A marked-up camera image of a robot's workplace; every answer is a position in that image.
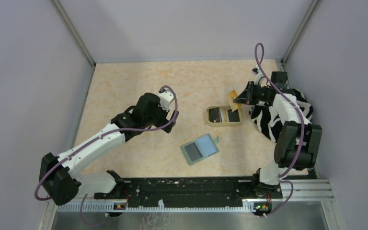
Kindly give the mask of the gold card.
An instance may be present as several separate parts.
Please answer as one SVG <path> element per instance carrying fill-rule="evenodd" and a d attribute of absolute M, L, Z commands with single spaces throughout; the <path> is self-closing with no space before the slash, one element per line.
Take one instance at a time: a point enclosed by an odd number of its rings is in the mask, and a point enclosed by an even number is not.
<path fill-rule="evenodd" d="M 235 102 L 235 99 L 238 97 L 238 94 L 235 90 L 232 90 L 226 95 L 227 101 L 229 103 L 229 106 L 231 108 L 231 111 L 235 112 L 239 110 L 242 107 L 241 103 Z"/>

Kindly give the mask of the green card holder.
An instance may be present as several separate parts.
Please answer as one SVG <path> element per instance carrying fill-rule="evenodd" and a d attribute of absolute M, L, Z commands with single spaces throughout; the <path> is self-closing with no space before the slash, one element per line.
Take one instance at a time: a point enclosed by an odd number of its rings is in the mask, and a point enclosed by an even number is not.
<path fill-rule="evenodd" d="M 202 161 L 216 153 L 219 152 L 219 149 L 218 149 L 218 144 L 219 142 L 219 137 L 216 136 L 215 138 L 213 138 L 210 134 L 206 134 L 206 135 L 203 135 L 193 141 L 190 141 L 186 144 L 183 144 L 181 147 L 180 147 L 180 150 L 182 151 L 183 153 L 183 156 L 187 162 L 188 165 L 193 165 L 199 161 Z M 187 156 L 187 153 L 185 152 L 184 150 L 184 146 L 185 145 L 188 145 L 188 144 L 191 144 L 191 143 L 195 143 L 198 150 L 200 151 L 201 155 L 202 155 L 202 158 L 196 160 L 195 162 L 190 162 L 190 159 L 188 158 Z"/>

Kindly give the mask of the thin card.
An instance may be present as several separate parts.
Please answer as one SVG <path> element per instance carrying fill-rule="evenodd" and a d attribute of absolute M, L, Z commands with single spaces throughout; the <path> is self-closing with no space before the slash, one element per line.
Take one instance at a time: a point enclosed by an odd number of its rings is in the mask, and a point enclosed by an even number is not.
<path fill-rule="evenodd" d="M 191 143 L 184 146 L 184 150 L 187 153 L 190 162 L 195 162 L 196 160 L 202 158 L 200 151 L 198 150 L 195 143 Z"/>

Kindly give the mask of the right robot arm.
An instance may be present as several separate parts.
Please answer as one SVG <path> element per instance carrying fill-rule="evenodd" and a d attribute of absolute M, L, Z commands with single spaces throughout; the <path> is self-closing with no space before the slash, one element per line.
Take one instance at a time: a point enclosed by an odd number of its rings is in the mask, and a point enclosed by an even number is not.
<path fill-rule="evenodd" d="M 264 197 L 292 170 L 314 167 L 322 128 L 311 123 L 313 107 L 299 90 L 288 87 L 286 72 L 273 71 L 266 86 L 262 85 L 265 76 L 258 68 L 252 73 L 256 79 L 249 81 L 233 101 L 249 105 L 257 129 L 276 144 L 274 159 L 256 171 L 251 183 L 251 193 Z"/>

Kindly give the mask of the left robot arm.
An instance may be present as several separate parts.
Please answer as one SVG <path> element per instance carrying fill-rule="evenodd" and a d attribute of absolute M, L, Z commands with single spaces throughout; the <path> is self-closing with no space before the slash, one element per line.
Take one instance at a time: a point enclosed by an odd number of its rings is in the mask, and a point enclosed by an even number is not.
<path fill-rule="evenodd" d="M 163 86 L 158 94 L 141 95 L 135 105 L 116 115 L 86 141 L 57 156 L 46 154 L 41 160 L 35 199 L 52 200 L 61 206 L 89 195 L 121 197 L 125 186 L 117 173 L 82 174 L 82 171 L 108 151 L 142 133 L 157 130 L 170 133 L 178 115 L 177 96 L 171 88 Z"/>

